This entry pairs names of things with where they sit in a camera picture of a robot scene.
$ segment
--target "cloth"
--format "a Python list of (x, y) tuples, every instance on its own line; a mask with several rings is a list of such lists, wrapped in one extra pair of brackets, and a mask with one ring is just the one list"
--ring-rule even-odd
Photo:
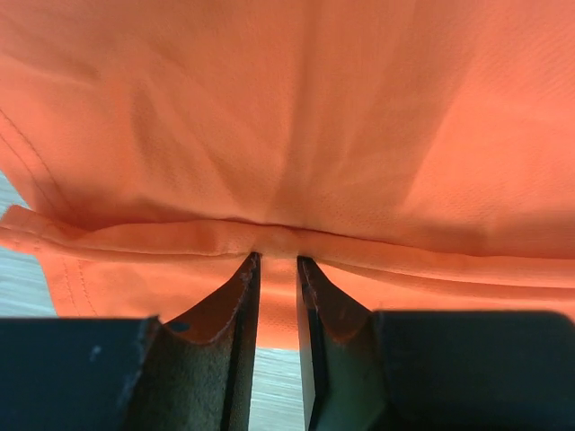
[(575, 4), (0, 0), (0, 243), (61, 316), (169, 320), (263, 254), (370, 308), (575, 318)]

